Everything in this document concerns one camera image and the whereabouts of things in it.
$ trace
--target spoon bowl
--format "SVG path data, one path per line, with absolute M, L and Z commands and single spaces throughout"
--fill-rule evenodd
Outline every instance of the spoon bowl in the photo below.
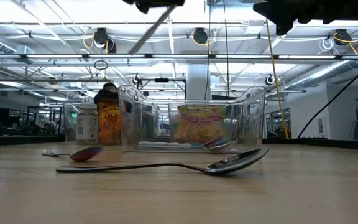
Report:
M 103 151 L 102 146 L 91 146 L 87 147 L 86 149 L 82 149 L 74 154 L 69 153 L 53 153 L 44 151 L 42 152 L 43 156 L 52 156 L 52 157 L 59 157 L 59 156 L 70 156 L 70 159 L 75 162 L 85 162 L 87 160 L 92 159 L 93 157 L 97 156 L 100 152 Z
M 188 169 L 197 170 L 208 175 L 224 175 L 235 172 L 246 167 L 251 166 L 259 159 L 264 157 L 269 152 L 268 149 L 257 149 L 242 154 L 238 154 L 226 159 L 217 161 L 205 168 L 190 166 L 181 163 L 159 163 L 159 164 L 140 164 L 140 165 L 127 165 L 127 166 L 99 166 L 99 167 L 72 167 L 62 166 L 57 167 L 56 172 L 59 173 L 92 173 L 92 172 L 105 172 L 110 170 L 124 170 L 124 169 L 139 169 L 148 167 L 162 167 L 162 166 L 177 166 Z

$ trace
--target table surface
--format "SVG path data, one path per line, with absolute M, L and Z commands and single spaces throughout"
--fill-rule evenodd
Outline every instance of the table surface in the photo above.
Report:
M 181 167 L 58 174 L 84 146 L 0 147 L 0 223 L 358 223 L 358 151 L 267 146 L 256 164 L 227 177 Z M 225 154 L 121 152 L 105 147 L 86 166 L 182 162 Z

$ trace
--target small spoon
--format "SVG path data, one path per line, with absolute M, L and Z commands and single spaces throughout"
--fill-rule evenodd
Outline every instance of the small spoon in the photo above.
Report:
M 56 172 L 60 173 L 92 173 L 92 172 L 104 172 L 109 170 L 123 170 L 123 169 L 137 169 L 148 167 L 162 167 L 162 166 L 178 166 L 188 169 L 201 171 L 208 175 L 224 175 L 237 170 L 244 169 L 251 166 L 253 163 L 264 157 L 269 152 L 268 149 L 257 149 L 248 151 L 236 156 L 232 156 L 221 161 L 217 161 L 214 164 L 205 168 L 199 168 L 195 166 L 189 166 L 180 163 L 161 163 L 161 164 L 140 164 L 140 165 L 128 165 L 128 166 L 101 166 L 101 167 L 71 167 L 62 166 L 57 167 Z
M 86 149 L 82 149 L 74 154 L 69 153 L 53 153 L 44 151 L 42 152 L 43 156 L 52 156 L 52 157 L 58 157 L 58 156 L 70 156 L 70 159 L 76 162 L 85 162 L 88 159 L 92 159 L 93 157 L 97 156 L 101 151 L 103 151 L 102 146 L 92 146 L 87 147 Z

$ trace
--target jar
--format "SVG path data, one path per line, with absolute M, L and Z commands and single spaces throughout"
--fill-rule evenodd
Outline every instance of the jar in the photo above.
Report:
M 98 143 L 98 110 L 96 104 L 83 103 L 77 115 L 77 144 Z

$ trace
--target glass dish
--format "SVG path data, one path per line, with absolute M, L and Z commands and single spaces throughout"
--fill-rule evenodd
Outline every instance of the glass dish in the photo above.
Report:
M 235 100 L 151 100 L 133 86 L 118 92 L 124 151 L 240 153 L 262 147 L 264 87 Z

